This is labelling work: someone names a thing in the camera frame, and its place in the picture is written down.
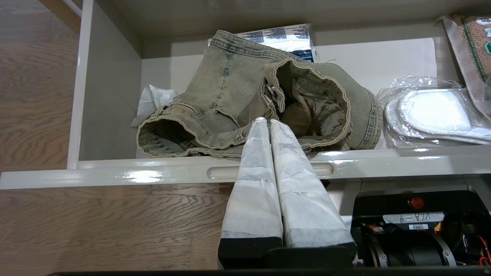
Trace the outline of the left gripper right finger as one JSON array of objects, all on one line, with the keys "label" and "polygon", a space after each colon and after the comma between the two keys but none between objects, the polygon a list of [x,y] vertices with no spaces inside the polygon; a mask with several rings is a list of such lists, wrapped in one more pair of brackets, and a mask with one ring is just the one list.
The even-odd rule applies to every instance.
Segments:
[{"label": "left gripper right finger", "polygon": [[354,239],[292,130],[272,120],[270,133],[286,246],[355,248]]}]

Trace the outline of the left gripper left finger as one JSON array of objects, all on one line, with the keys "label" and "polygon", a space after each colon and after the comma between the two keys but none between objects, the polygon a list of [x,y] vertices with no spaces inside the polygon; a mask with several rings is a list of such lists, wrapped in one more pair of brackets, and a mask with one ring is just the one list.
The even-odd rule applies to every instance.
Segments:
[{"label": "left gripper left finger", "polygon": [[223,239],[283,237],[268,122],[253,121],[222,223]]}]

